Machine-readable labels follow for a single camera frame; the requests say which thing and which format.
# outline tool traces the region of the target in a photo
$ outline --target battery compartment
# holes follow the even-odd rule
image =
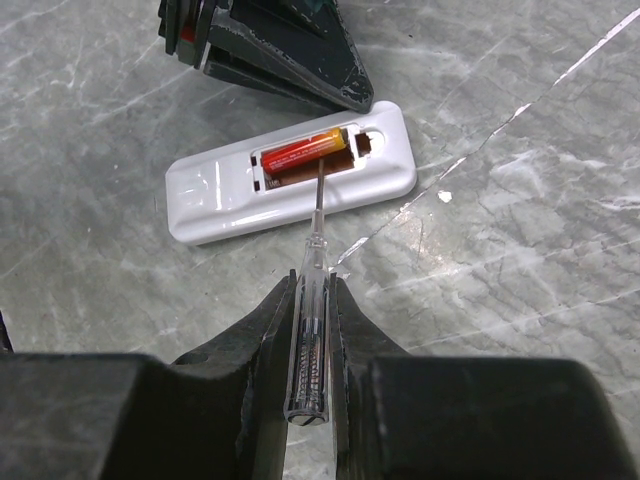
[[[287,141],[282,145],[274,145],[267,149],[253,152],[251,155],[251,166],[253,168],[254,190],[256,192],[264,192],[295,185],[296,183],[306,180],[316,179],[318,178],[318,164],[320,159],[324,159],[325,176],[355,168],[358,160],[364,159],[371,153],[372,137],[367,134],[367,132],[363,132],[357,125],[348,125],[342,127],[341,130],[347,139],[346,147],[342,150],[329,153],[273,175],[269,175],[263,170],[261,162],[262,153],[286,147],[287,145],[300,141],[300,139]]]

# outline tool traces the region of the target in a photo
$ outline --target white plastic casing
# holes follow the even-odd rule
[[[416,166],[402,112],[394,103],[376,102],[367,115],[336,113],[176,161],[166,174],[169,231],[180,242],[200,245],[309,220],[316,180],[267,190],[259,155],[256,166],[251,156],[334,127],[367,133],[372,150],[359,157],[349,135],[354,168],[326,177],[325,213],[400,197],[413,188]]]

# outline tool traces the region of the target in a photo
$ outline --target battery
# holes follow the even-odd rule
[[[334,128],[306,140],[264,152],[262,168],[268,175],[273,175],[344,148],[347,148],[345,133],[340,128]]]

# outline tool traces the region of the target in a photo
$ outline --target gray marble table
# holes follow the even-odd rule
[[[163,53],[153,0],[0,5],[0,309],[20,351],[171,361],[297,267],[307,224],[189,248],[177,158],[317,117]],[[341,2],[405,112],[405,198],[327,219],[362,309],[416,354],[576,358],[640,459],[637,0]],[[328,428],[285,478],[333,478]]]

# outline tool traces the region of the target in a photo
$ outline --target empty battery slot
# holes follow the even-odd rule
[[[328,135],[334,130],[336,129],[332,129],[326,132],[326,134]],[[265,165],[262,162],[263,155],[293,147],[300,142],[291,142],[290,144],[280,146],[277,149],[254,153],[251,161],[253,163],[256,161],[254,159],[260,159],[260,164],[263,167],[265,188],[267,190],[273,190],[317,178],[318,163],[320,162],[320,159],[324,160],[324,172],[327,176],[353,169],[354,161],[357,158],[362,158],[371,152],[371,139],[366,133],[353,133],[347,128],[341,128],[339,130],[343,140],[341,142],[342,148],[320,155],[313,160],[305,161],[302,164],[285,170],[267,173],[267,169],[264,168]],[[356,155],[352,152],[352,145],[355,145],[355,149],[357,150]]]

